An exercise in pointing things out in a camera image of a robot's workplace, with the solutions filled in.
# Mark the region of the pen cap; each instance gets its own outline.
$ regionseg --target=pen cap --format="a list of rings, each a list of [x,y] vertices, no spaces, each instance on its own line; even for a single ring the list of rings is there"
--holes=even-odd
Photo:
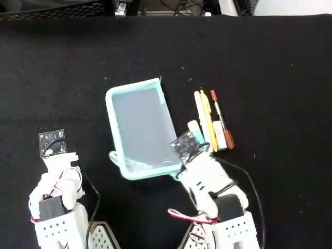
[[[210,93],[211,93],[212,100],[213,100],[213,101],[217,101],[217,95],[216,95],[216,93],[214,92],[214,90],[211,90]]]
[[[218,142],[218,150],[226,149],[226,139],[224,135],[224,130],[221,121],[213,121],[213,128],[216,133],[216,138]]]
[[[201,129],[199,129],[198,123],[196,120],[192,120],[188,123],[189,130],[196,137],[197,141],[202,144],[205,142],[204,137],[202,135]]]

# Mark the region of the circuit board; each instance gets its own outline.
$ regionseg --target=circuit board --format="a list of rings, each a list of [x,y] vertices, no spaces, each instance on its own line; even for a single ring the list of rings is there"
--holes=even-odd
[[[65,136],[63,129],[40,133],[38,138],[40,157],[43,157],[46,154],[45,149],[48,150],[48,156],[66,153],[66,142],[64,141]],[[57,140],[59,140],[59,142],[54,143],[51,147],[49,147],[51,143]]]

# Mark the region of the black wire mesh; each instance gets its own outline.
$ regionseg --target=black wire mesh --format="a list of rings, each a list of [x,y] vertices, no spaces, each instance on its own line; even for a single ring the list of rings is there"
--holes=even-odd
[[[0,13],[0,21],[36,20],[61,17],[93,17],[104,15],[105,10],[102,1],[92,1],[54,9]]]

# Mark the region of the black tablecloth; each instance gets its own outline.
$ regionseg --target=black tablecloth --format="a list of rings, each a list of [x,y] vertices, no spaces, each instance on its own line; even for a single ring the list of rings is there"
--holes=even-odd
[[[105,93],[162,76],[177,134],[197,119],[193,92],[215,89],[252,175],[267,248],[325,248],[331,221],[332,18],[95,18],[0,23],[2,248],[36,248],[27,201],[46,168],[37,135],[65,129],[101,192],[97,220],[121,247],[176,248],[195,209],[169,176],[131,182],[110,162]],[[259,212],[246,178],[260,234]],[[91,215],[95,198],[90,195]]]

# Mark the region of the white pen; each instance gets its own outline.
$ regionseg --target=white pen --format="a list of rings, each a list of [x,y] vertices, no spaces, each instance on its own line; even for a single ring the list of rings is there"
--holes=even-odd
[[[197,107],[197,111],[198,111],[198,117],[199,120],[201,122],[201,127],[202,127],[202,131],[203,131],[203,136],[206,142],[211,144],[211,138],[210,138],[210,133],[209,133],[209,129],[208,129],[208,124],[206,123],[206,118],[205,118],[205,113],[203,110],[203,104],[201,101],[201,95],[198,91],[193,93],[194,97],[195,97],[195,102],[196,102],[196,107]],[[213,152],[213,148],[212,146],[210,146],[209,152]]]

